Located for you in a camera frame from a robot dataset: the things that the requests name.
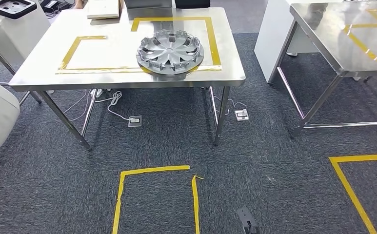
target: yellow tape square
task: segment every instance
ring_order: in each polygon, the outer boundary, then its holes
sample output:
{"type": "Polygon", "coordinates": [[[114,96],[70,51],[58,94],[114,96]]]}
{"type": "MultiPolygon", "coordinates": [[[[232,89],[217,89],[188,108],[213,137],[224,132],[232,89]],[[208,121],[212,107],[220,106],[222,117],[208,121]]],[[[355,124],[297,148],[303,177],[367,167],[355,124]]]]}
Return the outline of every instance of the yellow tape square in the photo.
{"type": "MultiPolygon", "coordinates": [[[[176,170],[189,170],[189,165],[181,165],[181,166],[167,166],[167,167],[153,167],[153,168],[144,168],[144,169],[136,169],[130,171],[123,171],[119,177],[119,187],[118,187],[118,198],[117,203],[115,206],[115,215],[114,215],[114,227],[112,229],[112,234],[119,233],[119,216],[121,210],[121,196],[124,187],[125,177],[128,175],[136,175],[142,173],[150,173],[150,172],[165,172],[165,171],[176,171],[176,170]]],[[[193,200],[194,200],[194,221],[196,224],[196,234],[200,234],[199,230],[199,204],[198,204],[198,192],[197,192],[197,182],[196,178],[202,179],[201,177],[194,176],[191,180],[191,186],[193,190],[193,200]]]]}
{"type": "MultiPolygon", "coordinates": [[[[190,70],[192,71],[221,71],[221,60],[218,53],[216,35],[214,33],[213,23],[211,17],[157,17],[157,18],[134,18],[131,26],[131,32],[136,32],[141,21],[186,21],[186,20],[203,20],[206,25],[207,37],[210,46],[212,66],[197,66],[190,70]]],[[[83,36],[76,37],[65,57],[63,58],[60,67],[56,74],[86,74],[86,73],[135,73],[145,72],[150,73],[148,69],[144,67],[101,67],[101,68],[67,68],[73,54],[78,48],[82,40],[89,39],[106,39],[106,36],[83,36]]]]}
{"type": "Polygon", "coordinates": [[[329,157],[329,160],[336,171],[337,176],[339,177],[340,181],[343,184],[346,192],[348,193],[349,197],[351,198],[355,208],[357,209],[360,217],[362,218],[363,223],[365,224],[366,228],[368,229],[370,234],[377,234],[375,227],[372,225],[371,220],[369,219],[368,215],[366,214],[364,208],[362,207],[361,203],[359,202],[358,197],[356,196],[354,190],[352,189],[351,185],[349,184],[348,180],[346,179],[345,174],[343,173],[342,169],[339,166],[339,163],[343,162],[361,162],[361,161],[374,161],[377,160],[377,155],[363,155],[363,156],[340,156],[340,157],[329,157]]]}
{"type": "MultiPolygon", "coordinates": [[[[366,11],[377,20],[377,9],[367,9],[366,11]]],[[[377,23],[347,24],[343,29],[355,45],[357,45],[370,59],[377,61],[377,55],[351,32],[354,28],[377,28],[377,23]]]]}

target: table top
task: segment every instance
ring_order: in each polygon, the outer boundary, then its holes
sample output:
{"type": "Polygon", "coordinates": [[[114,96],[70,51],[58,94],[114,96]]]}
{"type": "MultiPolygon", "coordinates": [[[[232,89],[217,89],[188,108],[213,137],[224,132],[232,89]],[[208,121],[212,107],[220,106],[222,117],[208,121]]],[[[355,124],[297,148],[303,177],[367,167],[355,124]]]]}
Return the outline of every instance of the table top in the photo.
{"type": "Polygon", "coordinates": [[[338,75],[377,76],[377,1],[295,3],[290,12],[338,75]]]}
{"type": "Polygon", "coordinates": [[[10,81],[17,91],[88,88],[239,86],[244,70],[223,8],[124,9],[120,19],[90,20],[64,10],[10,81]],[[204,60],[192,72],[140,68],[137,48],[161,29],[199,38],[204,60]]]}

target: metal table leg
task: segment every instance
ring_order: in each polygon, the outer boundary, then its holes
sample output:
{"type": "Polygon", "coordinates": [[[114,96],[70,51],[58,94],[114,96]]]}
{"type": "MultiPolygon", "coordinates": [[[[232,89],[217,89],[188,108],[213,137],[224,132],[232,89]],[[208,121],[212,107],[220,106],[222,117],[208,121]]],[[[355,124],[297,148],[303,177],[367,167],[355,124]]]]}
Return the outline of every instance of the metal table leg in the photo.
{"type": "Polygon", "coordinates": [[[319,110],[319,108],[323,105],[323,103],[330,96],[330,94],[336,89],[337,85],[340,83],[340,81],[342,79],[343,79],[343,77],[340,77],[338,75],[335,76],[335,78],[329,84],[329,86],[326,88],[326,90],[323,92],[323,94],[319,97],[319,99],[314,103],[312,108],[310,108],[309,112],[301,120],[299,126],[296,127],[293,130],[293,132],[292,132],[293,137],[296,137],[300,134],[301,130],[306,126],[306,124],[310,121],[310,119],[313,117],[313,115],[319,110]]]}
{"type": "MultiPolygon", "coordinates": [[[[10,65],[10,63],[0,54],[0,62],[3,64],[3,66],[6,67],[6,69],[12,74],[12,75],[15,75],[16,74],[16,71],[15,69],[13,69],[13,67],[10,65]]],[[[3,83],[3,82],[0,82],[0,85],[2,86],[8,86],[8,84],[6,83],[3,83]]],[[[33,92],[26,92],[24,94],[24,96],[20,99],[19,103],[20,105],[22,105],[24,103],[24,101],[26,100],[27,96],[28,95],[31,95],[39,104],[42,103],[42,101],[40,100],[40,98],[33,92]]]]}
{"type": "Polygon", "coordinates": [[[223,88],[223,96],[221,97],[220,112],[218,114],[217,129],[216,129],[216,138],[214,139],[214,144],[215,145],[218,145],[218,143],[220,142],[221,132],[223,130],[224,118],[226,116],[225,113],[226,113],[226,109],[227,109],[227,103],[228,103],[228,96],[229,96],[229,94],[230,94],[230,86],[225,86],[223,88]]]}
{"type": "Polygon", "coordinates": [[[289,33],[287,34],[287,40],[284,42],[279,57],[276,61],[276,66],[272,71],[272,74],[269,77],[268,83],[273,83],[273,80],[276,75],[277,68],[280,67],[281,62],[283,61],[284,57],[286,56],[287,49],[289,49],[290,42],[292,42],[293,35],[295,34],[296,29],[298,28],[298,23],[294,20],[292,27],[290,28],[289,33]]]}
{"type": "Polygon", "coordinates": [[[85,138],[78,132],[78,130],[74,127],[72,122],[66,117],[62,110],[56,105],[56,103],[52,100],[52,98],[48,95],[46,91],[38,91],[39,95],[43,98],[43,100],[48,104],[50,109],[62,120],[63,124],[69,128],[71,133],[75,135],[75,137],[82,143],[86,150],[92,150],[91,146],[85,140],[85,138]]]}

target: stainless steel table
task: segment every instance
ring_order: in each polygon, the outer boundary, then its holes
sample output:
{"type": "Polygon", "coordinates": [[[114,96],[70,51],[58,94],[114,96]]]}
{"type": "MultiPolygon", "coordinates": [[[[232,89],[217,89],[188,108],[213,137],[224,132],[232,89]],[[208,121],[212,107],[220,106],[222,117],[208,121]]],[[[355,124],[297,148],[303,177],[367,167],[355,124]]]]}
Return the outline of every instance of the stainless steel table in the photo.
{"type": "Polygon", "coordinates": [[[377,76],[377,1],[292,4],[290,12],[295,23],[282,49],[277,71],[301,118],[292,132],[302,129],[371,126],[377,122],[308,124],[328,96],[345,77],[377,76]],[[300,26],[336,72],[336,76],[307,114],[304,114],[280,68],[292,35],[300,26]]]}
{"type": "Polygon", "coordinates": [[[218,144],[231,86],[245,75],[223,8],[125,9],[120,19],[87,20],[82,10],[64,10],[10,81],[17,91],[38,91],[86,149],[84,136],[95,95],[79,132],[45,90],[98,88],[209,87],[218,144]],[[204,60],[193,71],[159,75],[137,63],[140,41],[160,29],[184,30],[198,37],[204,60]],[[217,114],[212,86],[223,86],[217,114]]]}

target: floor outlet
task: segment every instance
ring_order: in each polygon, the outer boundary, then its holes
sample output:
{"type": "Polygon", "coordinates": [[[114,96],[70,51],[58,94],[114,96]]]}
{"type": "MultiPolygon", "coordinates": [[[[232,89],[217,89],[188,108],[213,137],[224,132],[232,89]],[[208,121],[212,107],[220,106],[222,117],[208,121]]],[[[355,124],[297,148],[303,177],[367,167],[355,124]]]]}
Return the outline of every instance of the floor outlet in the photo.
{"type": "Polygon", "coordinates": [[[243,109],[241,111],[234,111],[234,113],[236,113],[237,121],[249,120],[249,114],[247,113],[246,109],[243,109]]]}
{"type": "Polygon", "coordinates": [[[128,127],[135,128],[142,126],[142,116],[129,116],[128,127]]]}

